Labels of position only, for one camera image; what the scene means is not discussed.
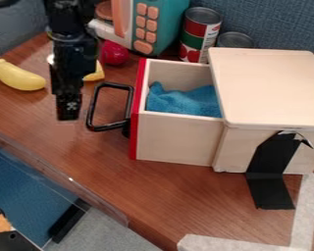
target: toy banana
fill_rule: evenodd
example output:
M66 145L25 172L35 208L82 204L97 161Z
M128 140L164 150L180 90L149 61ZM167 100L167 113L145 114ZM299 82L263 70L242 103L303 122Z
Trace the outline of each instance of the toy banana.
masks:
M90 74L90 75L86 75L83 78L83 81L97 81L97 80L101 80L103 78L105 78L105 74L103 73L103 69L100 65L100 62L97 60L95 73Z
M46 84L44 77L14 66L4 59L0 59L0 80L19 90L38 90Z

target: tin can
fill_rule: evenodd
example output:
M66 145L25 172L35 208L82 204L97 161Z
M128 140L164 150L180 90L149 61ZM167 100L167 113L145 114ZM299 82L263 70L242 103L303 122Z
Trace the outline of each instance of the tin can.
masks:
M218 37L217 47L232 47L232 48L254 48L254 41L248 35L229 31Z
M189 8L185 12L180 58L186 62L207 63L208 48L214 46L221 22L222 16L212 9Z

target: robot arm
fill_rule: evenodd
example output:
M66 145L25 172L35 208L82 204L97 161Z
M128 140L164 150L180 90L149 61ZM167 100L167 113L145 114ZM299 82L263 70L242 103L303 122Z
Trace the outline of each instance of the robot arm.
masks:
M87 24L99 0L45 0L48 34L53 40L50 64L52 94L59 121L79 118L83 77L95 72L97 38Z

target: black handle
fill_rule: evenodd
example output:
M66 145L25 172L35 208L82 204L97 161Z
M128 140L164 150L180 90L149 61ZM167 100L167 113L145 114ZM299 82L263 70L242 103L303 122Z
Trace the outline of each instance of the black handle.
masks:
M127 105L126 105L126 110L125 110L125 119L120 122L114 122L114 123L110 123L106 125L94 125L93 118L94 118L97 98L99 96L100 90L104 87L126 90L128 92ZM131 126L132 97L133 97L133 87L130 85L114 83L114 82L102 82L99 85L97 85L95 87L94 95L90 101L90 106L88 109L87 120L86 120L87 128L92 131L105 131L105 130L110 130L110 129L122 128L123 129L122 134L125 137L129 137L130 126Z

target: blue cloth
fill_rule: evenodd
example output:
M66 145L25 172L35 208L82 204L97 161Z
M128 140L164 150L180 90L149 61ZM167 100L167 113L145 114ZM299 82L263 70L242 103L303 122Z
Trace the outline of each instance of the blue cloth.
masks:
M205 85L188 92L166 91L162 84L156 81L150 86L146 110L222 118L217 94L212 85Z

